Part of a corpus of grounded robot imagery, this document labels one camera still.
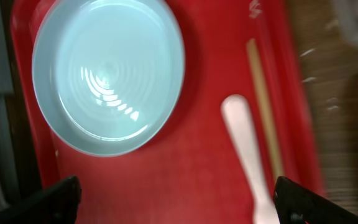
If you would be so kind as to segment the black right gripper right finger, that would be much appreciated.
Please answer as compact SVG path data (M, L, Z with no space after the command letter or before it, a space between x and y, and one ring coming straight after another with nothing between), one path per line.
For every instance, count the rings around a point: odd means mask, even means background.
M280 224L358 224L358 216L280 176L273 202Z

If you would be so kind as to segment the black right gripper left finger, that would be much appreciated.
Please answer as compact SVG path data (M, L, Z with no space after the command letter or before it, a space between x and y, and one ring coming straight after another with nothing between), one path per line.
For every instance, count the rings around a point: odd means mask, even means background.
M80 202L80 181L71 175L0 211L0 224L74 224Z

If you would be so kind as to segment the white plastic fork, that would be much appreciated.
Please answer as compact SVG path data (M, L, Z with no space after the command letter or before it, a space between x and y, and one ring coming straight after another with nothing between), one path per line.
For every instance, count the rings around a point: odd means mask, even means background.
M247 100L241 95L231 95L222 102L221 113L252 193L254 201L252 221L255 224L279 224L277 211L265 179Z

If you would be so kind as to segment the light blue plate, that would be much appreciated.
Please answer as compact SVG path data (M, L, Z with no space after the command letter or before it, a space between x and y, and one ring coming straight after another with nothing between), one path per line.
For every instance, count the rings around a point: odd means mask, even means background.
M37 32L32 82L51 130L82 153L134 151L163 127L185 77L165 1L55 1Z

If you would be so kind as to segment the wooden chopstick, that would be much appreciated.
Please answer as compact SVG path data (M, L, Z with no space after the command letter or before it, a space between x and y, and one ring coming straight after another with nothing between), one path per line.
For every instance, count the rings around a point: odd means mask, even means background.
M246 43L247 54L255 88L255 94L262 118L262 125L267 140L268 152L274 180L284 174L280 145L275 127L269 92L265 81L264 70L260 59L259 49L255 39Z

